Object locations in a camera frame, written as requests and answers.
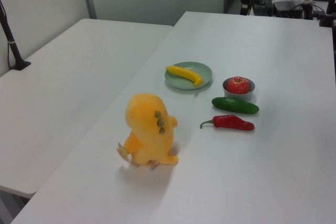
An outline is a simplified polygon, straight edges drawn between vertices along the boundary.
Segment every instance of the bowl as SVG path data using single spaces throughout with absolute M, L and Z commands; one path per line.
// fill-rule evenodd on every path
M 248 81 L 249 91 L 246 94 L 233 94 L 233 93 L 226 90 L 230 79 L 231 78 L 226 79 L 223 82 L 224 96 L 230 97 L 230 98 L 235 98 L 235 99 L 240 99 L 240 100 L 244 100 L 244 101 L 251 100 L 253 91 L 256 87 L 254 82 L 252 82 L 250 79 L 245 78 Z

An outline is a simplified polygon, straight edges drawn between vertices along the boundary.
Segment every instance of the light green plate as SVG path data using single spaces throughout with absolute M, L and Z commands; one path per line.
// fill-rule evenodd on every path
M 211 69 L 207 65 L 204 65 L 202 63 L 188 61 L 188 62 L 177 63 L 174 66 L 178 66 L 178 67 L 181 67 L 181 68 L 186 68 L 186 69 L 192 70 L 192 71 L 200 74 L 202 76 L 202 79 L 203 79 L 203 83 L 201 85 L 199 85 L 198 87 L 195 87 L 194 83 L 191 80 L 189 80 L 187 78 L 183 78 L 181 76 L 177 76 L 175 74 L 172 74 L 172 73 L 169 73 L 168 71 L 166 71 L 164 76 L 165 76 L 167 82 L 171 86 L 173 86 L 177 89 L 186 89 L 186 90 L 199 89 L 199 88 L 207 85 L 212 80 Z

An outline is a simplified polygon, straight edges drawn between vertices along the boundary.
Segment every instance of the apple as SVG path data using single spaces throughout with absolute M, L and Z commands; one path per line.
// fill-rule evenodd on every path
M 232 77 L 227 84 L 227 91 L 233 94 L 246 94 L 249 91 L 248 80 L 243 77 Z

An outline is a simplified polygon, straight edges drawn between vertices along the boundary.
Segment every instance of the green cucumber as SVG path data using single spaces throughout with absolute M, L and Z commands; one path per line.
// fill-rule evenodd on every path
M 228 97 L 216 97 L 211 103 L 220 110 L 230 112 L 255 114 L 259 111 L 259 107 L 253 103 Z

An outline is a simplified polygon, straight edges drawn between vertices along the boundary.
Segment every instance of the yellow banana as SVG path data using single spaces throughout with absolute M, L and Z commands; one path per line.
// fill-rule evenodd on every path
M 178 66 L 168 66 L 168 67 L 166 67 L 166 70 L 169 73 L 176 74 L 178 76 L 181 76 L 181 77 L 184 77 L 184 78 L 187 78 L 187 79 L 193 81 L 195 87 L 197 87 L 197 86 L 199 86 L 203 83 L 202 76 L 200 76 L 198 73 L 196 73 L 192 70 L 189 70 L 189 69 L 186 69 L 186 68 L 181 68 L 181 67 L 178 67 Z

